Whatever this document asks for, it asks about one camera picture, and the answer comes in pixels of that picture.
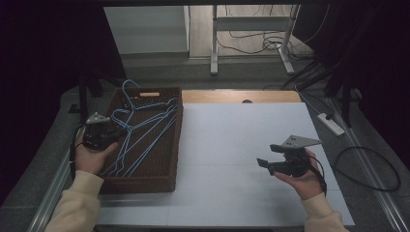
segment aluminum rail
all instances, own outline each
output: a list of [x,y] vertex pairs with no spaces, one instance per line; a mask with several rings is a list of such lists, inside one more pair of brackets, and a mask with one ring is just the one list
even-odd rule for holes
[[[344,121],[340,116],[340,108],[337,105],[337,102],[334,102],[334,99],[327,99],[328,103],[331,105],[333,110],[335,111],[335,117],[339,122],[340,126],[346,132],[346,137],[348,138],[348,142],[350,146],[360,147],[360,141],[356,137],[356,134],[353,132],[351,128],[348,128]],[[370,159],[366,156],[366,153],[363,150],[355,150],[357,156],[355,156],[359,162],[359,165],[363,169],[365,176],[369,183],[375,187],[385,189],[385,186],[378,176],[376,170],[374,170],[373,165],[371,164]],[[407,226],[407,222],[404,220],[403,215],[400,212],[400,209],[396,205],[395,201],[393,200],[391,194],[389,192],[384,191],[374,191],[374,194],[379,201],[386,217],[388,218],[392,228],[394,231],[399,232],[408,232],[409,227]]]
[[70,149],[64,156],[27,231],[44,231],[70,175]]

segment white wall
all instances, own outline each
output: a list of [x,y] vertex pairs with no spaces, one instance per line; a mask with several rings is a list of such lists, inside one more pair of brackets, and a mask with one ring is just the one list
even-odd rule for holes
[[120,54],[188,51],[184,6],[104,10]]

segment black cable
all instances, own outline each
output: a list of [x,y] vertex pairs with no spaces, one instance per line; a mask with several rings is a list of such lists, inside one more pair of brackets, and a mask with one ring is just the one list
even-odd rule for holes
[[326,184],[326,181],[325,181],[325,170],[323,169],[323,165],[317,158],[314,158],[314,157],[310,157],[310,158],[316,160],[316,162],[319,163],[322,169],[322,174],[320,174],[320,172],[316,168],[314,168],[312,165],[309,166],[309,170],[313,172],[314,175],[316,175],[317,179],[319,180],[320,187],[322,188],[326,196],[328,193],[328,185]]
[[313,67],[315,67],[316,65],[318,65],[319,62],[316,60],[311,61],[307,66],[305,66],[301,71],[299,71],[298,73],[294,74],[290,79],[288,79],[286,82],[284,82],[281,86],[281,90],[285,90],[286,86],[294,81],[295,79],[297,79],[298,77],[300,77],[302,74],[308,72],[309,70],[313,69]]
[[304,61],[304,60],[313,60],[316,59],[316,55],[314,52],[311,52],[309,56],[306,55],[296,55],[295,52],[293,51],[293,45],[290,46],[290,48],[287,48],[287,53],[289,54],[289,58],[291,58],[294,61]]
[[315,99],[317,99],[318,101],[320,101],[322,104],[324,104],[324,105],[332,112],[332,113],[326,114],[326,115],[327,115],[327,116],[326,116],[326,119],[327,119],[327,120],[331,119],[331,118],[333,117],[333,115],[335,115],[335,111],[334,111],[330,106],[328,106],[326,103],[324,103],[322,100],[320,100],[320,99],[317,98],[316,96],[314,96],[314,95],[312,95],[312,94],[310,94],[310,93],[308,93],[308,92],[306,92],[306,91],[304,91],[304,93],[307,94],[307,95],[309,95],[309,96],[311,96],[311,97],[313,97],[313,98],[315,98]]
[[72,144],[70,146],[70,171],[71,171],[73,180],[75,178],[75,148],[79,145],[78,144],[77,146],[75,146],[75,142],[76,142],[78,132],[81,130],[83,126],[84,126],[84,123],[80,123],[78,127],[75,129],[74,134],[73,134]]
[[228,9],[229,9],[229,15],[233,16],[233,14],[230,12],[229,5],[225,5],[225,15],[228,16]]
[[269,39],[280,39],[281,41],[283,41],[283,37],[277,37],[277,36],[271,36],[271,37],[265,37],[266,34],[268,33],[263,33],[263,42],[262,42],[262,46],[268,46],[270,44],[274,44],[275,45],[275,50],[278,50],[278,44],[282,44],[282,42],[277,42],[277,41],[270,41]]
[[282,14],[284,16],[283,5],[280,5],[280,11],[282,12]]
[[76,149],[79,145],[82,145],[82,143],[78,143],[78,144],[75,146],[75,149]]
[[308,73],[305,76],[299,77],[298,80],[296,80],[295,84],[299,84],[301,81],[306,81],[307,79],[310,79],[314,73],[322,69],[322,66],[320,65],[320,63],[317,63],[314,67],[312,67],[311,69],[308,69],[307,71]]
[[236,48],[236,47],[222,45],[222,44],[220,43],[220,40],[218,40],[218,38],[217,38],[217,42],[218,42],[218,44],[219,44],[221,47],[223,47],[223,48],[228,48],[228,49],[237,50],[237,51],[239,51],[239,52],[246,53],[246,54],[249,54],[249,55],[251,55],[251,54],[257,54],[257,53],[260,53],[260,52],[262,52],[262,51],[268,49],[268,47],[264,47],[264,48],[262,48],[262,50],[253,51],[253,52],[248,52],[248,51],[243,51],[243,50],[241,50],[241,49],[238,49],[238,48]]
[[[341,155],[343,155],[346,151],[351,150],[351,149],[364,149],[364,150],[368,150],[368,151],[370,151],[370,152],[376,154],[376,155],[377,155],[379,158],[381,158],[382,160],[384,160],[384,161],[392,168],[392,170],[393,170],[394,173],[395,173],[395,177],[396,177],[396,180],[397,180],[397,184],[395,185],[395,187],[393,187],[393,188],[377,188],[377,187],[373,187],[373,186],[370,186],[370,185],[368,185],[368,184],[362,183],[362,182],[360,182],[360,181],[354,179],[353,177],[347,175],[346,173],[340,171],[340,170],[337,168],[337,163],[338,163],[338,161],[339,161]],[[336,161],[335,161],[335,164],[334,164],[334,165],[331,165],[331,167],[332,167],[332,169],[334,169],[334,171],[338,172],[339,174],[341,174],[342,176],[344,176],[344,177],[347,178],[348,180],[350,180],[350,181],[352,181],[352,182],[354,182],[354,183],[356,183],[357,185],[362,186],[362,187],[366,187],[366,188],[373,189],[373,190],[378,190],[378,191],[385,191],[385,192],[396,191],[396,190],[400,189],[400,187],[401,187],[401,180],[400,180],[400,177],[399,177],[399,175],[398,175],[398,173],[397,173],[397,170],[395,170],[395,167],[394,167],[386,158],[384,158],[381,154],[379,154],[379,153],[377,153],[376,151],[371,150],[371,149],[369,149],[369,148],[367,148],[367,147],[348,147],[348,148],[344,149],[343,151],[341,151],[341,152],[337,155],[337,159],[336,159]]]
[[242,39],[242,38],[247,38],[247,37],[261,36],[261,35],[264,35],[264,34],[273,34],[273,33],[279,33],[279,32],[278,31],[271,31],[271,32],[261,32],[261,33],[256,33],[256,34],[250,34],[250,35],[245,35],[245,36],[234,36],[234,35],[232,35],[231,31],[229,31],[229,35],[232,38],[235,38],[235,39]]
[[253,14],[253,16],[255,16],[256,14],[258,14],[260,12],[260,7],[262,7],[262,5],[259,5],[259,7],[257,8],[257,12],[255,14]]

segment electrical wire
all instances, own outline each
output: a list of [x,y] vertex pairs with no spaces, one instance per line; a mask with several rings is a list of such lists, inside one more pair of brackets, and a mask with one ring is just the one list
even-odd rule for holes
[[80,145],[82,145],[82,142],[78,143],[78,144],[75,146],[75,149],[76,149],[77,147],[79,147]]
[[273,34],[273,33],[279,33],[279,32],[277,32],[277,31],[270,31],[270,32],[261,32],[261,33],[250,34],[250,35],[245,35],[245,36],[234,36],[234,35],[232,35],[232,32],[229,31],[229,35],[230,35],[232,38],[235,38],[235,39],[242,39],[242,38],[248,38],[248,37],[254,37],[254,36],[262,36],[262,35],[265,35],[265,34]]
[[282,12],[282,14],[283,14],[283,16],[284,16],[283,5],[280,5],[280,10],[281,10],[281,12]]
[[[268,33],[263,34],[262,47],[268,47],[268,49],[271,49],[271,50],[278,50],[279,47],[282,45],[281,41],[283,41],[283,37],[278,37],[278,36],[265,37],[266,34],[268,34]],[[271,41],[270,39],[280,39],[280,42]]]
[[314,53],[314,51],[308,53],[307,55],[301,55],[301,54],[296,54],[293,51],[293,45],[290,43],[290,47],[287,47],[287,53],[289,55],[289,58],[294,60],[294,61],[303,61],[303,60],[313,60],[317,57],[317,55]]
[[327,115],[334,115],[334,114],[335,114],[335,111],[332,110],[330,106],[328,106],[326,103],[324,103],[323,101],[321,101],[319,98],[317,98],[316,96],[314,96],[314,95],[308,93],[307,91],[305,91],[305,94],[311,96],[311,97],[314,98],[314,99],[317,99],[319,102],[321,102],[323,105],[325,105],[325,106],[332,112],[332,113],[329,113],[329,114],[327,114]]
[[256,12],[255,14],[253,14],[253,16],[255,16],[255,15],[257,15],[257,14],[259,13],[261,7],[262,7],[262,5],[259,5],[259,7],[258,7],[258,9],[257,9],[257,12]]
[[69,156],[69,163],[70,163],[70,172],[72,175],[72,179],[74,180],[75,178],[75,149],[77,146],[75,146],[76,139],[78,138],[78,134],[80,130],[84,127],[84,123],[80,123],[77,128],[75,129],[73,133],[73,138],[72,138],[72,144],[70,145],[70,156]]
[[246,53],[246,54],[249,54],[249,55],[257,54],[257,53],[260,53],[260,52],[262,52],[262,51],[268,49],[268,47],[265,46],[265,47],[262,47],[262,49],[261,49],[261,50],[258,50],[258,51],[243,51],[243,50],[238,49],[238,48],[233,47],[233,46],[227,46],[227,45],[221,44],[221,43],[220,43],[220,40],[219,40],[218,38],[217,38],[217,42],[218,42],[218,44],[219,44],[221,47],[223,47],[223,48],[233,49],[233,50],[236,50],[236,51],[239,51],[239,52],[242,52],[242,53]]
[[286,82],[284,82],[283,84],[282,84],[282,86],[281,86],[281,90],[285,90],[286,89],[286,86],[290,83],[290,82],[292,82],[292,81],[294,81],[294,80],[296,80],[296,79],[298,79],[301,75],[303,75],[303,74],[305,74],[306,72],[308,72],[308,71],[310,71],[311,69],[313,69],[316,65],[318,65],[319,64],[319,62],[318,61],[316,61],[316,60],[313,60],[313,61],[311,61],[307,66],[305,66],[301,71],[299,71],[298,73],[296,73],[296,74],[294,74],[290,79],[288,79]]
[[[362,183],[360,181],[358,181],[357,179],[353,178],[352,176],[349,176],[348,174],[346,174],[345,172],[341,171],[340,169],[337,168],[337,164],[340,160],[340,157],[345,154],[345,152],[352,150],[352,149],[363,149],[363,150],[367,150],[372,152],[373,154],[375,154],[376,156],[378,156],[379,158],[381,158],[385,163],[387,163],[390,168],[393,170],[393,172],[395,173],[395,178],[396,178],[396,185],[392,188],[377,188],[377,187],[373,187],[370,186],[368,184]],[[343,151],[341,151],[338,155],[337,158],[335,160],[335,163],[333,165],[331,165],[332,169],[334,169],[334,171],[336,171],[337,173],[341,174],[342,176],[344,176],[345,178],[347,178],[348,180],[352,181],[353,183],[368,188],[368,189],[373,189],[373,190],[378,190],[378,191],[385,191],[385,192],[391,192],[391,191],[396,191],[398,189],[400,189],[401,187],[401,179],[400,176],[398,175],[397,170],[395,170],[395,167],[386,159],[384,158],[380,153],[377,153],[374,150],[371,150],[367,147],[348,147],[346,149],[344,149]]]
[[305,44],[305,43],[311,41],[314,37],[316,37],[316,35],[317,35],[317,34],[320,32],[320,30],[322,29],[323,24],[325,24],[325,21],[326,21],[326,18],[327,18],[327,16],[328,16],[328,12],[329,12],[329,9],[330,9],[330,8],[331,8],[331,5],[329,4],[329,5],[328,5],[328,8],[327,8],[327,10],[326,10],[326,12],[325,12],[325,16],[323,17],[322,23],[320,24],[319,28],[316,30],[316,33],[314,33],[313,36],[310,37],[309,39],[307,39],[307,40],[305,40],[305,41],[303,41],[303,42],[301,42],[301,43],[295,45],[295,47],[296,47],[296,46],[299,46],[299,45],[302,45],[302,44]]
[[298,84],[295,84],[295,90],[296,90],[296,92],[298,92],[298,94],[302,97],[302,99],[305,100],[305,103],[306,103],[308,106],[310,106],[310,108],[312,108],[314,111],[316,111],[317,114],[320,114],[319,110],[317,110],[315,107],[313,107],[313,105],[311,105],[311,104],[308,102],[308,100],[301,94],[301,92],[299,92],[299,90],[298,90],[298,88],[297,88],[297,85],[298,85]]
[[323,176],[323,179],[325,179],[325,169],[323,168],[323,165],[322,165],[322,163],[317,159],[317,158],[315,158],[315,157],[311,157],[311,156],[309,156],[311,159],[313,159],[313,160],[316,160],[316,162],[317,163],[319,163],[319,165],[320,165],[320,169],[322,169],[322,176]]

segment metal stand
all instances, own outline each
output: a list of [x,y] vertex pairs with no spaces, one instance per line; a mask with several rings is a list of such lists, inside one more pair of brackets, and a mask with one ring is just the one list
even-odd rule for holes
[[296,15],[300,5],[294,5],[291,16],[222,16],[218,17],[218,5],[214,5],[213,14],[213,38],[211,51],[211,74],[218,74],[218,31],[280,31],[285,32],[283,42],[281,43],[278,53],[283,62],[286,72],[293,74],[295,71],[289,61],[287,54],[287,44],[292,35],[293,26],[295,25]]

